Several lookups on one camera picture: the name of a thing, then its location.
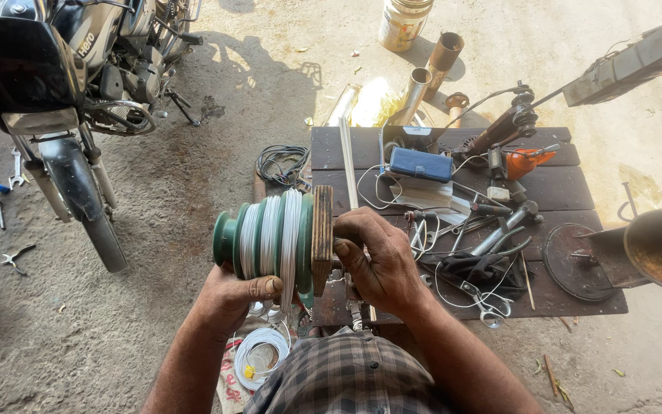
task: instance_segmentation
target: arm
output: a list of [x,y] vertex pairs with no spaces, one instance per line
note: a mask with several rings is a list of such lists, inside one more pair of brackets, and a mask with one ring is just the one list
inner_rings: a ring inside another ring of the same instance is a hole
[[216,393],[226,342],[244,323],[249,303],[280,296],[275,276],[240,281],[215,266],[175,334],[142,413],[207,412]]
[[423,285],[405,233],[366,207],[340,216],[333,230],[348,238],[336,240],[334,250],[359,293],[408,325],[436,385],[454,402],[469,412],[543,412],[505,364]]

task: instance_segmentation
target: plastic bucket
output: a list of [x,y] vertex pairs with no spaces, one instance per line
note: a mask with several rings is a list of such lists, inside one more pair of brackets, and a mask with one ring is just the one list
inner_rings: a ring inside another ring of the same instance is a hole
[[433,7],[433,0],[385,0],[380,43],[393,52],[413,47]]

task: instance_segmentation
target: plaid shirt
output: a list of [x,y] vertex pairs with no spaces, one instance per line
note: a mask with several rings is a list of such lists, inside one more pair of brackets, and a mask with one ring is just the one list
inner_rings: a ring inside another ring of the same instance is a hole
[[452,412],[433,378],[409,353],[348,326],[304,340],[253,395],[244,413]]

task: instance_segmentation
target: hand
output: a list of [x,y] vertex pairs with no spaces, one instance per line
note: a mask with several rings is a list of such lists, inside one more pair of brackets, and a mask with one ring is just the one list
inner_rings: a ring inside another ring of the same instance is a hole
[[282,293],[282,281],[264,276],[250,281],[234,276],[231,264],[214,266],[188,317],[226,342],[244,323],[251,302],[274,299]]
[[[334,242],[334,251],[365,301],[404,320],[433,300],[418,276],[408,237],[371,208],[342,214],[333,233],[345,237]],[[371,260],[365,256],[363,245]]]

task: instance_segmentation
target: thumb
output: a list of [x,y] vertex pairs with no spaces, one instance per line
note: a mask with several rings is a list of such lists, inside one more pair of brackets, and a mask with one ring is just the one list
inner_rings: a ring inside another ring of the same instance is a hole
[[338,259],[352,276],[362,276],[363,278],[372,276],[372,266],[369,264],[367,256],[354,242],[347,239],[336,239],[333,248]]
[[282,281],[277,276],[264,276],[251,281],[235,281],[230,289],[229,296],[235,301],[261,302],[280,296]]

